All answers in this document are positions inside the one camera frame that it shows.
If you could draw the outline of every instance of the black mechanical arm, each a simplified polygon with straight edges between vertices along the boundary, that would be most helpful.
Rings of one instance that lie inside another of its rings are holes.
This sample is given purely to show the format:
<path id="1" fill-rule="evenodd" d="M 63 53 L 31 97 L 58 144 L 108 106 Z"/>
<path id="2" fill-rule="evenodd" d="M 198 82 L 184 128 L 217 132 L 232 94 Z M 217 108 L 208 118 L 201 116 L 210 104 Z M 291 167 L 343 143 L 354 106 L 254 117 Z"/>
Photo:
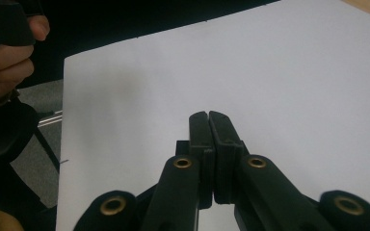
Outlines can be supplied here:
<path id="1" fill-rule="evenodd" d="M 268 158 L 249 154 L 228 116 L 190 116 L 190 139 L 178 141 L 155 186 L 134 196 L 99 196 L 75 231 L 195 231 L 198 210 L 234 204 L 243 231 L 370 230 L 370 204 L 348 192 L 299 192 Z"/>

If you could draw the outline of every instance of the white paper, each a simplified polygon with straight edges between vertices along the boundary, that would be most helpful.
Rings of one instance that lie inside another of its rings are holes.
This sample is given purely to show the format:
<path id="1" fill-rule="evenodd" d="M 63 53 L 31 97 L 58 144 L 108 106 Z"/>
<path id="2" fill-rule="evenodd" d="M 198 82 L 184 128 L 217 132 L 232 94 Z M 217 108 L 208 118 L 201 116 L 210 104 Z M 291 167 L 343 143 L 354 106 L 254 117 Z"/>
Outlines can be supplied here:
<path id="1" fill-rule="evenodd" d="M 370 202 L 370 15 L 283 0 L 66 59 L 57 229 L 154 185 L 200 111 L 228 115 L 303 194 Z M 199 230 L 239 230 L 232 210 L 201 211 Z"/>

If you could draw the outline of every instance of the screw hole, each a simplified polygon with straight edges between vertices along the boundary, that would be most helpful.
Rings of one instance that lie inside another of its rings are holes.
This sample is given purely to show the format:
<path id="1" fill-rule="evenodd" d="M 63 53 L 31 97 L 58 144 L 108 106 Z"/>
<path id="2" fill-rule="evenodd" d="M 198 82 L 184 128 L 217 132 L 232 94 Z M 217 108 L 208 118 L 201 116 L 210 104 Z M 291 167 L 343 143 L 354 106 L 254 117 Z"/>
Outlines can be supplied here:
<path id="1" fill-rule="evenodd" d="M 178 159 L 176 160 L 174 163 L 173 163 L 174 166 L 178 167 L 178 168 L 187 168 L 187 167 L 190 167 L 192 165 L 192 162 L 186 158 L 181 158 L 181 159 Z"/>
<path id="2" fill-rule="evenodd" d="M 257 157 L 253 157 L 253 158 L 250 158 L 249 159 L 249 165 L 251 167 L 263 168 L 267 164 L 266 164 L 266 162 L 263 159 L 260 159 L 260 158 L 257 158 Z"/>
<path id="3" fill-rule="evenodd" d="M 123 197 L 113 196 L 101 204 L 100 212 L 105 216 L 112 216 L 123 211 L 126 204 L 127 203 Z"/>
<path id="4" fill-rule="evenodd" d="M 350 197 L 338 196 L 334 199 L 334 203 L 338 209 L 347 214 L 359 216 L 364 213 L 362 206 Z"/>

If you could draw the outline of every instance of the gray surface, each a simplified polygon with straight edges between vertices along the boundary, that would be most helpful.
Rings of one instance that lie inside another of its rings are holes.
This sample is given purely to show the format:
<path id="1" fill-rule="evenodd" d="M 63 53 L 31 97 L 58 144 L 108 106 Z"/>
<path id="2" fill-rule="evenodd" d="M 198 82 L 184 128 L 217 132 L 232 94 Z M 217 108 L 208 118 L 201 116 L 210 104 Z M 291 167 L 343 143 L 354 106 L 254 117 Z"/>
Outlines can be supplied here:
<path id="1" fill-rule="evenodd" d="M 63 80 L 23 89 L 20 93 L 20 100 L 34 107 L 38 113 L 62 109 Z M 40 127 L 40 130 L 60 158 L 62 123 Z M 57 204 L 59 174 L 35 137 L 32 137 L 22 154 L 12 162 L 12 166 L 46 206 Z"/>

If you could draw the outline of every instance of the human hand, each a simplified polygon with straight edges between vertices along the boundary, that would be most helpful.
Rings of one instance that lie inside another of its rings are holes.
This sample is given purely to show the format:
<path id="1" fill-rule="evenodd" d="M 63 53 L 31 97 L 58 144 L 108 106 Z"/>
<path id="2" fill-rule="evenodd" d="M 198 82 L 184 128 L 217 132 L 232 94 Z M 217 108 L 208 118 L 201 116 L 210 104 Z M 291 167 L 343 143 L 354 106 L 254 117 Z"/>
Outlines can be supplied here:
<path id="1" fill-rule="evenodd" d="M 49 21 L 43 15 L 28 18 L 29 26 L 36 40 L 45 40 L 49 34 Z M 34 47 L 0 45 L 0 102 L 25 78 L 29 77 L 34 66 L 29 57 Z"/>

